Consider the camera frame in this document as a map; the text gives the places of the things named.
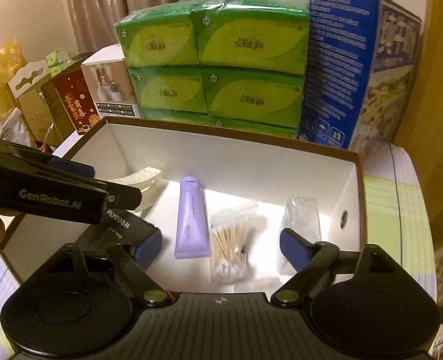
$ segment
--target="logo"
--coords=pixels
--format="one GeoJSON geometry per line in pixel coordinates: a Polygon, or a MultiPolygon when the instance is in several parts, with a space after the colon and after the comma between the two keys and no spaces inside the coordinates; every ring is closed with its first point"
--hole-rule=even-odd
{"type": "Polygon", "coordinates": [[[220,296],[219,298],[215,299],[215,302],[217,302],[220,306],[223,306],[225,303],[228,302],[228,299],[220,296]]]}
{"type": "Polygon", "coordinates": [[[163,97],[177,97],[178,93],[174,91],[173,89],[160,89],[158,91],[158,94],[163,97]]]}
{"type": "Polygon", "coordinates": [[[81,204],[82,204],[82,202],[77,202],[77,201],[71,202],[68,199],[59,199],[55,196],[45,195],[44,193],[42,194],[31,193],[28,192],[27,190],[20,190],[18,192],[18,196],[21,197],[22,199],[35,200],[36,202],[41,202],[45,204],[54,204],[56,206],[63,206],[68,208],[76,208],[78,210],[81,209],[81,204]]]}
{"type": "Polygon", "coordinates": [[[259,50],[263,48],[263,42],[255,38],[238,38],[235,46],[253,50],[259,50]]]}
{"type": "Polygon", "coordinates": [[[165,42],[146,42],[146,51],[163,51],[165,42]]]}
{"type": "Polygon", "coordinates": [[[125,229],[130,227],[130,223],[125,221],[120,215],[115,214],[112,210],[108,210],[107,215],[112,218],[116,223],[118,223],[120,226],[124,227],[125,229]]]}
{"type": "Polygon", "coordinates": [[[205,27],[208,27],[211,24],[211,19],[208,16],[205,16],[201,20],[201,24],[203,24],[205,27]]]}
{"type": "Polygon", "coordinates": [[[258,96],[251,96],[249,94],[243,94],[241,95],[241,97],[239,97],[240,99],[240,103],[245,103],[245,104],[254,104],[256,105],[256,107],[259,107],[263,104],[265,104],[265,101],[258,96]]]}

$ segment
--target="metal screw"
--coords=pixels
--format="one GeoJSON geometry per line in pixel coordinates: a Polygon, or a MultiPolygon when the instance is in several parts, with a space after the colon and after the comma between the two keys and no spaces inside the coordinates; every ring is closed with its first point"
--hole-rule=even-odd
{"type": "Polygon", "coordinates": [[[275,298],[280,300],[280,302],[290,303],[295,302],[295,300],[297,300],[299,296],[295,291],[283,289],[275,294],[275,298]]]}
{"type": "Polygon", "coordinates": [[[143,294],[143,298],[149,303],[163,302],[167,297],[166,292],[160,291],[159,289],[153,289],[143,294]]]}

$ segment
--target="product packaging box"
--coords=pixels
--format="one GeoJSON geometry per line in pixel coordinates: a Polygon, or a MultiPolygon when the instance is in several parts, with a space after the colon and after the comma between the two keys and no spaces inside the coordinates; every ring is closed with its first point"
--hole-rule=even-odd
{"type": "Polygon", "coordinates": [[[8,83],[17,99],[26,125],[38,142],[46,142],[50,146],[59,146],[73,132],[71,121],[61,106],[62,112],[57,112],[46,103],[42,87],[49,82],[51,76],[45,60],[29,62],[18,70],[8,83]],[[50,126],[53,129],[47,135],[50,126]]]}
{"type": "Polygon", "coordinates": [[[390,0],[310,0],[300,139],[366,154],[405,106],[421,20],[390,0]]]}
{"type": "Polygon", "coordinates": [[[131,67],[129,70],[144,117],[208,123],[199,67],[131,67]]]}
{"type": "Polygon", "coordinates": [[[81,64],[86,85],[100,117],[141,117],[119,44],[107,46],[81,64]]]}
{"type": "Polygon", "coordinates": [[[69,68],[53,77],[46,84],[43,92],[46,93],[45,100],[49,107],[51,104],[56,104],[59,99],[61,100],[78,134],[85,134],[100,120],[81,71],[81,63],[84,60],[85,58],[80,58],[69,68]]]}
{"type": "Polygon", "coordinates": [[[226,120],[218,118],[229,118],[297,130],[303,76],[253,69],[203,67],[202,78],[208,113],[215,125],[228,127],[226,120]]]}
{"type": "Polygon", "coordinates": [[[197,1],[135,11],[115,24],[129,67],[198,64],[191,13],[197,1]]]}
{"type": "Polygon", "coordinates": [[[305,74],[306,0],[205,0],[192,20],[202,65],[305,74]]]}

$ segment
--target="green tissue package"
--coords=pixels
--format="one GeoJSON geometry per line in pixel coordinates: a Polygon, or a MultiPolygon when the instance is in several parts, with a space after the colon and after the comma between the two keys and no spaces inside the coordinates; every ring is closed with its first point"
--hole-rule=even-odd
{"type": "MultiPolygon", "coordinates": [[[[262,70],[203,67],[206,105],[214,125],[228,127],[227,120],[263,123],[296,131],[299,123],[304,78],[262,70]]],[[[232,122],[232,125],[256,126],[232,122]]],[[[260,132],[271,133],[259,126],[260,132]]]]}
{"type": "Polygon", "coordinates": [[[202,65],[305,74],[307,0],[205,0],[192,12],[202,65]]]}
{"type": "Polygon", "coordinates": [[[209,123],[198,67],[131,67],[129,71],[144,117],[209,123]]]}
{"type": "Polygon", "coordinates": [[[260,134],[274,135],[275,137],[296,138],[298,130],[296,128],[273,126],[270,124],[249,122],[240,119],[230,119],[228,117],[211,117],[211,125],[217,127],[231,128],[260,134]]]}
{"type": "Polygon", "coordinates": [[[132,12],[115,24],[128,67],[198,64],[191,13],[199,1],[132,12]]]}

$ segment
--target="purple tube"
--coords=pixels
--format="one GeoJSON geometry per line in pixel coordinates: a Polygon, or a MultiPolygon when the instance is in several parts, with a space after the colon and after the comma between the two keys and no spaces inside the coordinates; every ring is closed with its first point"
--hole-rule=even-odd
{"type": "Polygon", "coordinates": [[[194,259],[210,255],[200,182],[195,177],[185,177],[180,182],[175,257],[194,259]]]}

